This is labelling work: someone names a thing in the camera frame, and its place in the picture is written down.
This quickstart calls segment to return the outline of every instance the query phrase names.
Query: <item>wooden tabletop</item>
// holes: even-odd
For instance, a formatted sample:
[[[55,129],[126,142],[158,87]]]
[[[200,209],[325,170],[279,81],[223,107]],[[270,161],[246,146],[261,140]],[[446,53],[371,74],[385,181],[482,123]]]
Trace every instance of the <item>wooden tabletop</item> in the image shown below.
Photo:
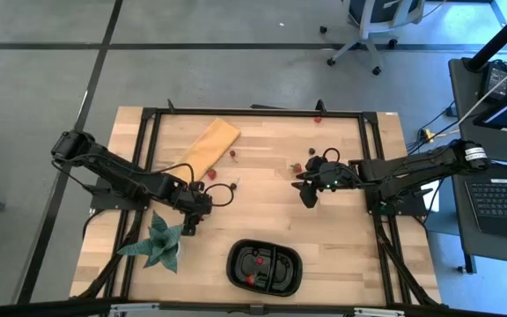
[[[131,160],[141,113],[141,107],[119,107],[108,145],[111,152]],[[137,256],[129,298],[202,303],[384,305],[377,242],[363,191],[319,193],[319,202],[309,210],[290,185],[294,174],[289,166],[304,165],[311,147],[317,154],[335,147],[344,163],[362,158],[357,120],[324,118],[315,123],[312,118],[298,117],[220,117],[241,131],[231,147],[238,162],[225,154],[214,165],[217,178],[202,180],[206,186],[239,180],[233,203],[213,208],[210,217],[197,226],[194,237],[181,238],[177,275],[161,264],[143,269],[146,257]],[[152,170],[177,161],[214,119],[209,115],[162,115]],[[406,155],[398,115],[379,113],[378,125],[386,158]],[[371,127],[367,128],[371,155],[375,155]],[[143,149],[148,148],[148,138]],[[225,190],[213,188],[209,192],[214,197],[213,203],[228,199]],[[144,213],[140,239],[148,238],[146,227],[150,225],[152,210],[169,225],[182,222],[183,217],[177,211],[153,203]],[[426,292],[439,300],[423,228],[411,217],[397,219],[405,263]],[[84,291],[107,263],[118,221],[119,211],[108,210],[88,226],[71,295]],[[297,250],[304,265],[298,291],[281,298],[232,285],[226,277],[225,264],[231,246],[241,239],[266,240]],[[120,293],[125,261],[117,271],[114,294]],[[400,301],[398,277],[392,264],[391,276],[395,298]]]

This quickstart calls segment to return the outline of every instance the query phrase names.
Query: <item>potted plant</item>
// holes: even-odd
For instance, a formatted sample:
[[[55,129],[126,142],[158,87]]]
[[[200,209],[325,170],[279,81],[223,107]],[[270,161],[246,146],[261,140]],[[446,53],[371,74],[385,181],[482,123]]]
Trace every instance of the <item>potted plant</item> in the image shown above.
[[[151,226],[148,227],[150,237],[135,244],[124,246],[117,253],[124,255],[148,255],[144,268],[162,262],[166,269],[177,273],[182,228],[183,225],[168,227],[165,220],[154,210]]]

